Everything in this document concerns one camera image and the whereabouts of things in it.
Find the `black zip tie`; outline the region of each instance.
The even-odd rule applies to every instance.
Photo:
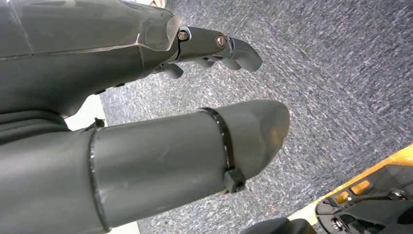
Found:
[[[214,109],[209,107],[200,108],[201,112],[204,112],[211,116],[217,123],[221,132],[222,141],[224,144],[224,152],[226,156],[226,169],[224,173],[224,184],[228,193],[235,193],[245,188],[245,176],[241,169],[235,167],[234,149],[232,146],[231,134],[224,118]]]

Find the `prosthetic arm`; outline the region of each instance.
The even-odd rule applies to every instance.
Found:
[[[0,233],[94,234],[243,189],[282,146],[287,108],[257,100],[69,131],[85,98],[179,62],[255,71],[247,43],[117,0],[0,1]]]

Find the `pivot screw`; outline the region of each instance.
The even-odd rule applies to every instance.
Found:
[[[223,49],[225,47],[225,37],[222,34],[218,34],[215,42],[217,43],[218,48]]]
[[[335,230],[343,231],[344,225],[337,218],[332,218],[331,219],[331,227],[333,227]]]
[[[179,40],[187,40],[188,39],[188,34],[184,31],[178,33],[178,39]]]

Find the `gray pipe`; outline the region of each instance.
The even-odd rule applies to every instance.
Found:
[[[231,132],[234,157],[247,179],[280,149],[287,108],[250,101],[218,108]],[[221,132],[201,112],[104,128],[95,135],[97,189],[111,227],[193,202],[224,189]]]
[[[257,175],[288,132],[287,108],[260,100],[216,109],[235,164]],[[224,189],[217,123],[192,114],[0,145],[0,233],[97,234]]]

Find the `gray carpet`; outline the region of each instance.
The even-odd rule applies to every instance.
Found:
[[[186,63],[101,94],[110,125],[258,98],[290,109],[278,156],[247,190],[138,222],[143,234],[236,234],[287,216],[413,141],[410,0],[169,0],[184,24],[251,43],[255,73]]]

